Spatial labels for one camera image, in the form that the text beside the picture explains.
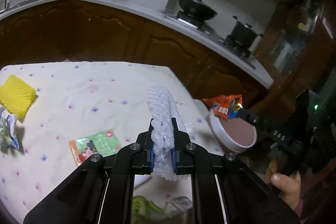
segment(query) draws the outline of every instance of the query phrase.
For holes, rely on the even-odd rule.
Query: pink sleeve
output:
[[[300,217],[302,213],[303,201],[299,199],[298,205],[295,207],[294,212]]]

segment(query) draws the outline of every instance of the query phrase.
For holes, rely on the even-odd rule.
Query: white tablecloth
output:
[[[112,128],[125,146],[148,130],[151,114],[146,94],[154,85],[166,87],[184,123],[194,125],[191,140],[211,153],[223,154],[192,97],[167,67],[126,62],[12,65],[0,71],[0,85],[9,75],[34,87],[38,95],[23,123],[17,123],[21,152],[0,154],[0,199],[20,223],[75,170],[70,140]],[[158,206],[176,196],[192,199],[190,180],[166,182],[157,177],[136,191]]]

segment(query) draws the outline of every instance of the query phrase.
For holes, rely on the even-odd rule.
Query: gas stove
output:
[[[211,28],[209,25],[207,25],[205,22],[202,22],[201,24],[197,24],[197,23],[195,24],[194,18],[190,19],[188,16],[185,16],[185,15],[181,17],[179,13],[177,15],[166,15],[165,17],[185,27],[189,27],[193,29],[195,32],[210,39],[211,41],[214,41],[216,44],[221,45],[222,47],[227,49],[229,52],[239,57],[242,61],[248,64],[252,69],[255,69],[255,66],[253,66],[250,59],[248,59],[251,52],[249,50],[244,49],[239,44],[237,44],[235,41],[230,39],[229,35],[224,39],[223,37],[219,36],[214,31],[214,29]]]

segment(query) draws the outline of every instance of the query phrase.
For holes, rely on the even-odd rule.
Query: sink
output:
[[[18,8],[18,7],[27,5],[27,4],[32,3],[32,2],[35,2],[35,1],[37,1],[37,0],[25,0],[25,1],[23,1],[23,2],[20,2],[20,3],[16,4],[16,5],[14,5],[13,7],[10,7],[9,9],[1,10],[1,11],[0,11],[0,15],[3,14],[4,12],[7,12],[7,11],[10,11],[10,10],[12,10],[12,9],[15,9],[15,8]]]

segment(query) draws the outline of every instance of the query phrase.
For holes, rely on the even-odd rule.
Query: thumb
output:
[[[272,184],[286,194],[294,194],[300,192],[301,178],[296,175],[294,179],[279,173],[275,173],[271,177]]]

